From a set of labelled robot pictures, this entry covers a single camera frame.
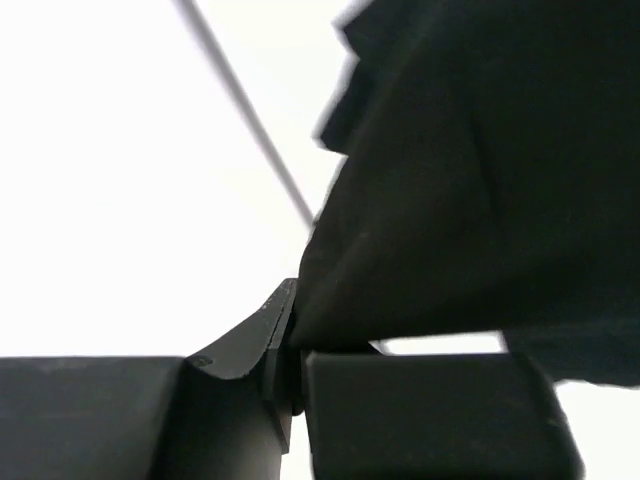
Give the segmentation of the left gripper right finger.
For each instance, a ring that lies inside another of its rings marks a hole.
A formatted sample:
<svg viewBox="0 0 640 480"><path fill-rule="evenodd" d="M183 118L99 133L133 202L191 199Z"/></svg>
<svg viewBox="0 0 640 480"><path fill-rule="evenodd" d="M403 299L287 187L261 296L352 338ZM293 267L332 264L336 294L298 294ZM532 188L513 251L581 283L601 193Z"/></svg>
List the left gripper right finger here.
<svg viewBox="0 0 640 480"><path fill-rule="evenodd" d="M314 353L306 417L318 479L580 479L551 383L513 354Z"/></svg>

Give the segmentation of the black trousers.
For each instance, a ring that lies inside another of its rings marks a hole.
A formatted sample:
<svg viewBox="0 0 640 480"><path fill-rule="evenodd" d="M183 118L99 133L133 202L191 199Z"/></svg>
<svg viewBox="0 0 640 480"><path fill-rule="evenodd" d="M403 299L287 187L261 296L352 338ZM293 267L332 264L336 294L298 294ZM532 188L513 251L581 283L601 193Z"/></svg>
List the black trousers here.
<svg viewBox="0 0 640 480"><path fill-rule="evenodd" d="M637 386L638 3L373 1L341 30L293 344L499 330L557 381Z"/></svg>

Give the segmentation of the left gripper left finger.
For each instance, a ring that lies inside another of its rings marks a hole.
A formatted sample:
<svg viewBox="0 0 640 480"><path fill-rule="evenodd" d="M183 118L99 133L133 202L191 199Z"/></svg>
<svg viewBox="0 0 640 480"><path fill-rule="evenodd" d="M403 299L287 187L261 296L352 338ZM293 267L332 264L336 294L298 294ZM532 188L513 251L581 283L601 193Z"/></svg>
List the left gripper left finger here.
<svg viewBox="0 0 640 480"><path fill-rule="evenodd" d="M283 281L246 320L188 357L1 362L1 476L276 479L297 412Z"/></svg>

